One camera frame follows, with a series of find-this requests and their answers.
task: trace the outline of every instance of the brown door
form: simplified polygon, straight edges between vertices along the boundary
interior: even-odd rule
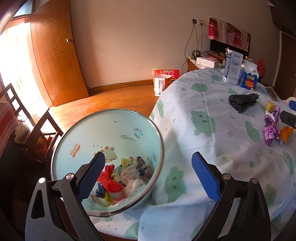
[[[281,35],[281,62],[274,91],[282,100],[285,100],[293,96],[296,88],[296,39],[283,32]]]
[[[33,49],[55,106],[88,97],[73,41],[70,0],[49,0],[31,16]]]

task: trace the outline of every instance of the chair backrest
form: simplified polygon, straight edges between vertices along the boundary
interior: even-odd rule
[[[15,89],[13,88],[12,84],[10,83],[8,86],[6,86],[0,93],[0,99],[8,92],[8,90],[11,90],[11,92],[13,93],[13,97],[10,98],[8,97],[8,102],[11,105],[11,107],[14,109],[15,111],[15,116],[17,117],[19,115],[19,112],[22,110],[25,114],[25,116],[29,119],[29,121],[31,122],[32,126],[35,126],[36,123],[34,122],[33,118],[31,117],[31,115],[29,114],[29,112],[27,111],[27,109],[24,107],[23,103],[20,101],[17,93],[15,92]],[[19,104],[19,108],[17,110],[15,110],[15,108],[13,107],[12,102],[16,100],[17,103]]]

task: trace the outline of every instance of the milk carton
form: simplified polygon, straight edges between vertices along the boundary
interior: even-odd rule
[[[259,73],[257,65],[245,60],[242,64],[242,69],[239,75],[239,84],[245,89],[255,89],[258,82]]]
[[[237,85],[239,79],[240,69],[242,65],[243,55],[230,49],[226,49],[226,62],[224,75],[222,80],[225,83]]]

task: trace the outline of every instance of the metal rim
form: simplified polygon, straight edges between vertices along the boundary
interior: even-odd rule
[[[90,216],[95,216],[95,217],[110,217],[110,216],[113,216],[115,214],[119,214],[123,211],[126,211],[127,209],[133,207],[134,205],[136,205],[138,202],[140,202],[152,189],[152,187],[154,186],[154,184],[156,183],[158,177],[159,177],[159,174],[161,172],[161,169],[162,169],[162,166],[163,166],[163,158],[164,158],[164,145],[163,145],[163,139],[161,137],[161,134],[158,130],[158,128],[156,127],[156,125],[154,124],[154,122],[152,120],[150,120],[149,118],[147,118],[146,116],[143,116],[142,114],[136,112],[136,111],[133,111],[133,110],[128,110],[128,109],[107,109],[107,110],[101,110],[101,111],[97,111],[97,112],[94,112],[92,114],[89,114],[85,117],[83,117],[82,119],[80,119],[79,121],[77,121],[73,126],[71,126],[61,137],[59,143],[61,142],[62,138],[64,137],[64,135],[67,134],[67,132],[69,132],[77,123],[79,123],[80,121],[82,121],[83,119],[91,116],[91,115],[94,115],[94,114],[97,114],[97,113],[100,113],[100,112],[104,112],[104,111],[110,111],[110,110],[123,110],[123,111],[129,111],[129,112],[132,112],[132,113],[135,113],[135,114],[138,114],[139,116],[145,118],[149,123],[150,125],[152,125],[152,127],[154,128],[157,136],[158,136],[158,139],[160,141],[160,157],[159,157],[159,163],[158,163],[158,166],[157,168],[154,170],[154,173],[153,173],[153,176],[151,177],[151,179],[149,180],[148,184],[146,185],[145,187],[145,191],[140,195],[138,196],[136,199],[134,199],[131,203],[129,203],[128,205],[122,207],[122,208],[119,208],[119,209],[115,209],[113,211],[99,211],[99,212],[89,212],[89,211],[86,211],[86,213]],[[52,160],[51,160],[51,164],[50,164],[50,176],[51,176],[51,179],[53,180],[54,177],[53,177],[53,172],[52,172],[52,167],[53,167],[53,160],[54,160],[54,154],[59,146],[59,143],[57,144],[56,148],[54,149],[54,152],[52,154]]]

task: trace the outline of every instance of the purple wrapper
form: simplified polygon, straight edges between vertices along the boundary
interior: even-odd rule
[[[271,146],[273,139],[279,138],[279,130],[276,127],[276,123],[279,121],[279,106],[276,106],[275,110],[271,113],[274,119],[270,116],[270,114],[266,114],[264,116],[264,120],[266,125],[263,127],[265,144]]]

